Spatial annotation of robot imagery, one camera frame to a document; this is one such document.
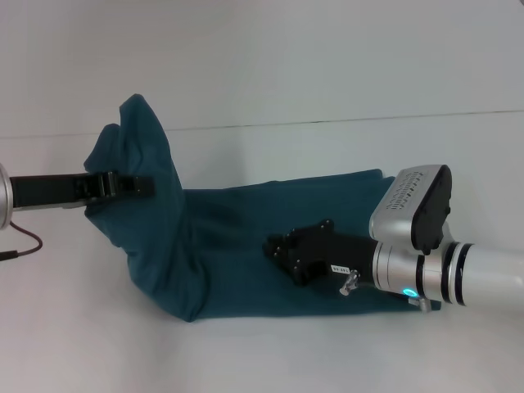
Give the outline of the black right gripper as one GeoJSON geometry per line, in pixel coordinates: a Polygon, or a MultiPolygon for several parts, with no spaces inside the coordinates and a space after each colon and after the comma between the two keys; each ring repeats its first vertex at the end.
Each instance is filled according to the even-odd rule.
{"type": "Polygon", "coordinates": [[[376,248],[377,241],[369,237],[338,233],[330,219],[270,234],[262,246],[264,255],[300,286],[337,274],[355,274],[359,285],[371,285],[376,248]]]}

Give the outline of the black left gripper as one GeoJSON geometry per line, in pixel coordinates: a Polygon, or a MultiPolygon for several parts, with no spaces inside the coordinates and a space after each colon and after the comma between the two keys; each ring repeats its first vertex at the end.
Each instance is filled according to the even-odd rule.
{"type": "Polygon", "coordinates": [[[76,208],[104,198],[153,197],[151,177],[101,174],[58,174],[10,177],[15,210],[76,208]]]}

